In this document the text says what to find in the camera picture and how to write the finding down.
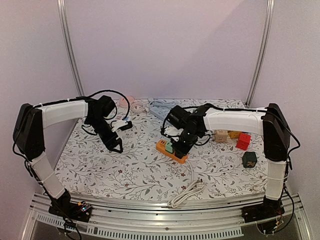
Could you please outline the mint green adapter plug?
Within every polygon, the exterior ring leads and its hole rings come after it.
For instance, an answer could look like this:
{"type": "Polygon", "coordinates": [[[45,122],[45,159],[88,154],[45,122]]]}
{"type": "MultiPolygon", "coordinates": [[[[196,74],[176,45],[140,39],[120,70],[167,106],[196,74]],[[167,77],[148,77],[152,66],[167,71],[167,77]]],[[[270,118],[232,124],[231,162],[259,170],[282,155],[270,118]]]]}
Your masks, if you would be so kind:
{"type": "Polygon", "coordinates": [[[165,151],[170,153],[170,154],[173,154],[174,153],[174,149],[173,149],[173,144],[172,142],[168,141],[166,144],[165,144],[165,151]]]}

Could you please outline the orange power strip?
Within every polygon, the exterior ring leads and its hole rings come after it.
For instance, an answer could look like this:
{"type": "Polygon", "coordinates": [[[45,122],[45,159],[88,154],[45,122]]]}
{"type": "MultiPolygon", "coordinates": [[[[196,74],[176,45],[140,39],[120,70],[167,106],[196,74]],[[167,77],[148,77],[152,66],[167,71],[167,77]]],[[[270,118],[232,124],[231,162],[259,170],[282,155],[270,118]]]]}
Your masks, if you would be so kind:
{"type": "Polygon", "coordinates": [[[182,158],[178,158],[177,156],[175,156],[174,151],[172,153],[167,151],[168,148],[166,146],[168,146],[167,142],[161,139],[156,143],[156,150],[180,164],[184,164],[186,162],[186,160],[188,159],[187,155],[182,158]]]}

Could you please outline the blue-grey power strip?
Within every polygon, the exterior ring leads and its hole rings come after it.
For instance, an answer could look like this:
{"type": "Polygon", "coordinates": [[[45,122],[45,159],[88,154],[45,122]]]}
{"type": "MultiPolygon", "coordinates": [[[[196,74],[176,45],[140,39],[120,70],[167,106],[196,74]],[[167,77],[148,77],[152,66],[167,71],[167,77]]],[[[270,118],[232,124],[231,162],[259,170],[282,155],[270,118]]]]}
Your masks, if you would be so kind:
{"type": "Polygon", "coordinates": [[[164,104],[152,105],[149,108],[149,112],[155,117],[157,117],[158,119],[160,119],[161,121],[163,121],[172,108],[173,108],[172,105],[164,105],[164,104]]]}

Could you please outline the beige cube socket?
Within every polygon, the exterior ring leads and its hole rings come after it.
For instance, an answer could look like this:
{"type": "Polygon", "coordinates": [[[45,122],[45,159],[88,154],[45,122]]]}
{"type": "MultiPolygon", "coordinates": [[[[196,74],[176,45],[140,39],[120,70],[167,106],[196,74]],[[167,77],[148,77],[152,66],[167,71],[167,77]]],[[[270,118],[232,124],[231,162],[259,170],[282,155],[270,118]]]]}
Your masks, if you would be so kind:
{"type": "Polygon", "coordinates": [[[227,130],[215,130],[214,131],[214,141],[217,143],[225,143],[228,140],[227,130]]]}

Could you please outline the pink round power strip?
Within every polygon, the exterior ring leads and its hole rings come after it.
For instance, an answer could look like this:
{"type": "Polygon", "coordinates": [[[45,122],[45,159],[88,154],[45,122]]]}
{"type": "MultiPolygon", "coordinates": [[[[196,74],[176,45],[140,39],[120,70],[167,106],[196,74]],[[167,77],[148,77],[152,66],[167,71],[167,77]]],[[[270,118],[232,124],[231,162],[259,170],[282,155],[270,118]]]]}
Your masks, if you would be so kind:
{"type": "Polygon", "coordinates": [[[135,98],[133,96],[127,96],[127,97],[122,97],[119,101],[118,104],[121,108],[127,108],[129,105],[131,106],[135,101],[135,98]]]}

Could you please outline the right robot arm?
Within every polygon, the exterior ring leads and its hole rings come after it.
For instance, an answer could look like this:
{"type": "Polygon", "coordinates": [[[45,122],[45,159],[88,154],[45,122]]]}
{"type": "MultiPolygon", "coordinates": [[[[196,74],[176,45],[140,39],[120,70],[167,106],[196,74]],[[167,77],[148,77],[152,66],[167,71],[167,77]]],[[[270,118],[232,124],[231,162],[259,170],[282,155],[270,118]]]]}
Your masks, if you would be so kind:
{"type": "Polygon", "coordinates": [[[181,130],[181,133],[171,133],[165,126],[160,129],[164,137],[170,138],[179,159],[186,156],[208,131],[226,130],[261,136],[268,172],[264,203],[259,206],[258,213],[262,218],[269,218],[278,210],[286,174],[292,168],[290,140],[296,136],[276,103],[262,108],[221,108],[205,103],[192,112],[188,107],[176,105],[165,120],[181,130]]]}

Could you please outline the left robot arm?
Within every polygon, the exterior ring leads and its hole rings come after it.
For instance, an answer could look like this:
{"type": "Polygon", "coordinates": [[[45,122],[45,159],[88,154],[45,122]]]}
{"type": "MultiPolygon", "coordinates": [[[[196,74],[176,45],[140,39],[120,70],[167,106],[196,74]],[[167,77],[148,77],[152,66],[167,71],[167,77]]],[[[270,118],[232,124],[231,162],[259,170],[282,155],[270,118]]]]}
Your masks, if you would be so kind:
{"type": "Polygon", "coordinates": [[[122,140],[117,130],[132,128],[126,117],[108,123],[109,114],[116,108],[111,97],[103,95],[95,99],[93,95],[79,96],[54,102],[20,107],[13,131],[12,151],[24,158],[29,174],[43,187],[46,194],[55,202],[55,209],[63,216],[74,213],[74,205],[69,202],[70,194],[59,181],[46,155],[44,129],[75,119],[93,128],[105,147],[116,153],[123,152],[122,140]]]}

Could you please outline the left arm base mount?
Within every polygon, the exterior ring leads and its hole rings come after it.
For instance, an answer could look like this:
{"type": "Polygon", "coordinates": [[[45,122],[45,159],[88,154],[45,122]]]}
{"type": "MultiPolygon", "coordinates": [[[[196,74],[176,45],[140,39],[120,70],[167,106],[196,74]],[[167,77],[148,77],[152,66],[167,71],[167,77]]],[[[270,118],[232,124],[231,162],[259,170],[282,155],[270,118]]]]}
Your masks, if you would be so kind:
{"type": "Polygon", "coordinates": [[[88,223],[92,214],[92,205],[85,201],[73,203],[68,198],[54,198],[48,212],[56,216],[88,223]]]}

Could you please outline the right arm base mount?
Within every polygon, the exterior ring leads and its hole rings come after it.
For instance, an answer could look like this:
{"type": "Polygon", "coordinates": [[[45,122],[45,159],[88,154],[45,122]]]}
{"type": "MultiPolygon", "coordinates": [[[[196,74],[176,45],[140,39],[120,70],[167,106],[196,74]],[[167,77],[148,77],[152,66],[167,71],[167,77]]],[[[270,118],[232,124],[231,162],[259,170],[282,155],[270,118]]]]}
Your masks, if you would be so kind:
{"type": "Polygon", "coordinates": [[[262,203],[245,206],[241,209],[241,216],[245,223],[273,218],[285,213],[281,200],[264,198],[262,203]]]}

